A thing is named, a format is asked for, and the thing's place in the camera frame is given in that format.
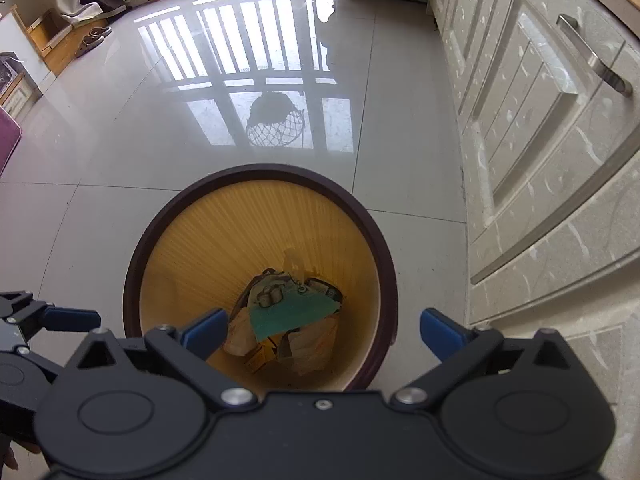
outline tiled floor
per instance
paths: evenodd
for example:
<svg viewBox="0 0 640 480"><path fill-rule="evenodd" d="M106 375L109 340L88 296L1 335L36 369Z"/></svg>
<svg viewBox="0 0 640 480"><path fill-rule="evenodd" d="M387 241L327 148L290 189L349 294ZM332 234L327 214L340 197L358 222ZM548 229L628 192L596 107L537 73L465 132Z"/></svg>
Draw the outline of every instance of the tiled floor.
<svg viewBox="0 0 640 480"><path fill-rule="evenodd" d="M418 313L462 320L465 305L458 135L432 29L424 6L397 0L161 0L126 14L22 125L0 176L0 290L95 308L122 335L129 259L178 190L238 164L303 166L353 192L388 241L400 327L373 386L393 391L436 364ZM302 112L301 132L251 128L268 92ZM43 333L33 347L64 362L77 342Z"/></svg>

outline metal handle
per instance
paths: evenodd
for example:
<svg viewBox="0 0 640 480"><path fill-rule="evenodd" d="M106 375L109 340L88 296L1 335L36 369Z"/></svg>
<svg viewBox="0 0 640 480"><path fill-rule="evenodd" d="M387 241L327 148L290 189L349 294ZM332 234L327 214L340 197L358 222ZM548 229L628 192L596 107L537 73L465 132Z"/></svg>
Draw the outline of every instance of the metal handle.
<svg viewBox="0 0 640 480"><path fill-rule="evenodd" d="M613 72L602 60L598 57L589 44L584 41L584 38L578 32L578 20L572 18L568 14L560 14L556 20L556 24L560 27L560 30L564 32L565 36L569 38L569 41L574 44L574 47L578 49L580 55L584 58L587 64L593 68L593 71L609 86L611 86L616 92L629 95L633 92L631 83L620 77Z"/></svg>

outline pair of slippers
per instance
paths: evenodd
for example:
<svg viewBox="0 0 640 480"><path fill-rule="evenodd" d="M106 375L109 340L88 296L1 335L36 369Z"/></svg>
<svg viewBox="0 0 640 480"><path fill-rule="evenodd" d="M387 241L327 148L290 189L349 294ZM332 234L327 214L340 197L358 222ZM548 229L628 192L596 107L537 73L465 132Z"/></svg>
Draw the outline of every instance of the pair of slippers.
<svg viewBox="0 0 640 480"><path fill-rule="evenodd" d="M76 51L76 57L84 56L90 50L100 45L104 38L111 34L113 29L111 27L94 27L89 31L80 43L80 47Z"/></svg>

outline round bin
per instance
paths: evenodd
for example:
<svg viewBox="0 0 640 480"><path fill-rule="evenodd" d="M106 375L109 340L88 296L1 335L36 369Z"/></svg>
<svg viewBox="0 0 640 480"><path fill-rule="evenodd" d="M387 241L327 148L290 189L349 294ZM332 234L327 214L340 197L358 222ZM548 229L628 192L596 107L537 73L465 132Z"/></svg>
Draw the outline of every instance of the round bin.
<svg viewBox="0 0 640 480"><path fill-rule="evenodd" d="M386 242L364 207L335 182L280 164L238 166L179 193L149 224L124 288L127 336L228 312L252 277L284 260L344 295L331 361L298 376L276 362L252 374L217 350L209 364L262 395L278 388L365 388L398 327L398 290Z"/></svg>

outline pink chair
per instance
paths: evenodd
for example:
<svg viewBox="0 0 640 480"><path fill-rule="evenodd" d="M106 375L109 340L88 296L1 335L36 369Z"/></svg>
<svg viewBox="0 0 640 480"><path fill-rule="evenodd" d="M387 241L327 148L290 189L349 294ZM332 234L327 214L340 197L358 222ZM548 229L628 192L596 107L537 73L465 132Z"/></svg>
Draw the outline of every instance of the pink chair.
<svg viewBox="0 0 640 480"><path fill-rule="evenodd" d="M22 131L11 115L0 107L0 174L6 166L9 157L14 152Z"/></svg>

